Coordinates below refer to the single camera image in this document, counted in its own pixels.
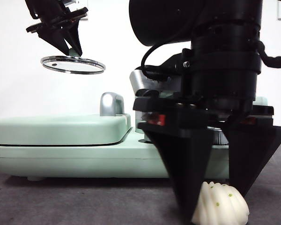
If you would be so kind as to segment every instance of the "silver handle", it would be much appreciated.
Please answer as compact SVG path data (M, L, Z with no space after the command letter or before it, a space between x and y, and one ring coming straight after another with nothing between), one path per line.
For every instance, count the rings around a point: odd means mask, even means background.
M124 99L122 96L106 92L101 96L100 116L116 116L124 114Z

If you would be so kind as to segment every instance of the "white dumpling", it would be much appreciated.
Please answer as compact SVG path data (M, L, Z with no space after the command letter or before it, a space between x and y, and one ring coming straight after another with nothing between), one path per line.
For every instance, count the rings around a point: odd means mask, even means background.
M234 187L204 182L192 217L195 225L246 225L249 207Z

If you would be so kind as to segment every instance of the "metal ring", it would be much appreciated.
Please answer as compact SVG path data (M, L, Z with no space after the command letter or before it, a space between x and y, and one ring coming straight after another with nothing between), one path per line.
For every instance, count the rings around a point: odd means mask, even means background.
M78 70L61 69L61 68L56 68L56 67L54 68L54 67L50 67L48 65L45 65L45 63L48 63L48 62L82 63L82 64L87 64L87 65L90 65L90 66L100 68L101 70L100 71L78 71ZM62 72L62 73L70 73L70 74L83 74L83 75L101 74L106 69L106 66L103 63L100 63L100 62L97 62L97 61L94 61L94 60L83 59L83 58L76 57L76 56L48 56L48 57L42 58L41 63L43 65L43 67L45 67L47 69Z

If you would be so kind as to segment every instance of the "white wall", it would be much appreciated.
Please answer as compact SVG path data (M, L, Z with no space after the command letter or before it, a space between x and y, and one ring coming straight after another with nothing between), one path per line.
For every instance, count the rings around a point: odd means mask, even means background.
M58 50L25 29L34 21L24 0L0 0L0 118L42 114L99 112L102 93L114 91L133 114L129 81L147 47L135 37L128 14L129 0L89 0L89 20L80 23L83 57L104 63L101 75L69 75L44 69L40 59L60 55ZM264 0L261 39L269 55L281 54L281 21L276 0ZM148 59L160 64L190 43L167 45ZM263 67L258 95L275 106L275 124L281 125L281 70Z

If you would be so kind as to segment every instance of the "gray table surface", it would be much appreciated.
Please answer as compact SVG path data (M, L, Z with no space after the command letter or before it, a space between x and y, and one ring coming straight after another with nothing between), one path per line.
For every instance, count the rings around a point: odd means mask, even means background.
M281 146L245 197L250 225L281 225ZM179 225L168 179L46 179L0 172L0 225Z

